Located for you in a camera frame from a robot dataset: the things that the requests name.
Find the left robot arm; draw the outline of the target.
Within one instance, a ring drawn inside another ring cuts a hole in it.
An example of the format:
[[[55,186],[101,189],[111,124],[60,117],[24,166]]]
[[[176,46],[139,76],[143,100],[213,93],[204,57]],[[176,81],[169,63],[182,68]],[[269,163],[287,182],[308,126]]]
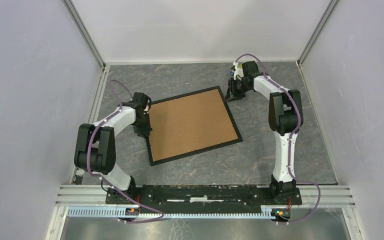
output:
[[[151,103],[148,95],[135,92],[130,101],[121,103],[102,120],[83,123],[78,129],[74,165],[107,182],[110,189],[118,191],[117,196],[125,204],[136,200],[137,190],[134,178],[116,163],[116,136],[132,126],[137,136],[147,139],[152,131],[149,116]]]

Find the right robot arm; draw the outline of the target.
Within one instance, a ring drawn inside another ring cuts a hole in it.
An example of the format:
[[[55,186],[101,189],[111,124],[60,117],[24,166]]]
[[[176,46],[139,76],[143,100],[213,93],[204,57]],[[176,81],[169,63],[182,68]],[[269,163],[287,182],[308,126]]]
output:
[[[234,62],[225,101],[241,100],[248,91],[262,94],[269,101],[268,123],[275,137],[275,166],[269,184],[269,199],[282,204],[295,194],[297,181],[294,174],[295,143],[304,122],[301,93],[275,82],[261,72],[255,61]]]

